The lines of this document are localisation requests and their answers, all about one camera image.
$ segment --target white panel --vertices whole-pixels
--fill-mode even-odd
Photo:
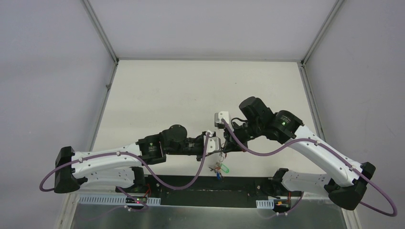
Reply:
[[[335,0],[92,0],[119,58],[301,60]]]
[[[183,125],[189,137],[196,137],[207,129],[215,130],[216,112],[243,117],[238,106],[250,96],[261,98],[274,112],[291,111],[314,129],[296,63],[120,61],[94,150],[122,146],[173,124]],[[218,135],[223,139],[223,131]],[[281,146],[265,137],[248,145],[264,153]],[[218,154],[207,157],[201,175],[215,176],[208,166],[218,160]],[[324,173],[290,148],[265,158],[231,152],[224,164],[230,169],[224,176],[233,177],[271,177],[280,167]],[[168,155],[167,162],[151,168],[162,175],[192,176],[199,165],[195,156]]]
[[[50,229],[64,196],[39,182],[87,150],[113,63],[77,0],[1,1],[0,44],[0,227]]]
[[[398,207],[390,218],[359,206],[365,229],[405,225],[404,12],[403,0],[346,1],[307,65],[326,140],[374,164],[372,180]],[[363,200],[392,211],[370,186]]]

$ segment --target black end cap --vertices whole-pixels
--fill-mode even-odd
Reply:
[[[143,172],[142,167],[132,167],[132,171],[134,172],[134,184],[136,186],[145,186],[146,181],[145,181],[145,173]]]
[[[261,99],[254,96],[243,100],[239,105],[239,110],[242,111],[249,123],[254,122],[256,118],[262,119],[262,123],[267,123],[274,118],[271,109]]]
[[[72,161],[75,151],[71,146],[63,147],[55,161],[55,167],[59,167]],[[77,191],[80,183],[72,175],[72,166],[66,166],[55,172],[55,193],[69,193]]]
[[[273,178],[270,180],[270,186],[267,191],[273,197],[282,196],[284,193],[289,191],[283,186],[283,176],[288,172],[288,168],[279,168],[274,174]]]
[[[362,174],[371,179],[375,172],[375,166],[370,162],[365,162],[361,165]],[[367,181],[363,178],[353,181],[352,186],[340,187],[335,184],[333,179],[330,180],[329,184],[325,185],[325,190],[329,193],[329,199],[341,208],[353,211],[356,209],[362,200],[366,190]]]

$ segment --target small object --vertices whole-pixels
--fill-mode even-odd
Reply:
[[[220,168],[221,168],[221,170],[224,172],[224,173],[229,173],[229,169],[228,169],[228,167],[226,167],[224,164],[220,164]]]
[[[224,160],[225,160],[225,157],[226,156],[224,156],[224,154],[221,152],[220,154],[219,154],[219,163],[221,163],[221,162],[223,162]]]

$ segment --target enclosure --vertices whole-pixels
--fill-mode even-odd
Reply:
[[[402,228],[404,11],[401,0],[2,1],[2,228]],[[173,124],[194,137],[215,130],[214,113],[243,117],[238,105],[249,96],[291,111],[346,156],[372,162],[372,181],[398,216],[360,205],[347,211],[306,193],[287,217],[272,219],[268,209],[188,200],[88,222],[112,207],[81,198],[115,195],[111,187],[38,189],[64,146],[114,148]],[[264,137],[249,143],[258,152],[279,147]],[[208,166],[217,160],[207,158],[202,177],[215,176]],[[224,180],[270,177],[283,167],[323,173],[293,149],[265,158],[235,152],[224,163]],[[198,166],[195,157],[169,155],[152,169],[193,176]],[[53,177],[45,185],[53,187]],[[363,201],[391,211],[371,186]]]

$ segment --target green object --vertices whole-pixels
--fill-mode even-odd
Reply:
[[[228,167],[226,167],[224,164],[221,163],[220,167],[221,167],[221,170],[222,170],[224,173],[229,173]]]

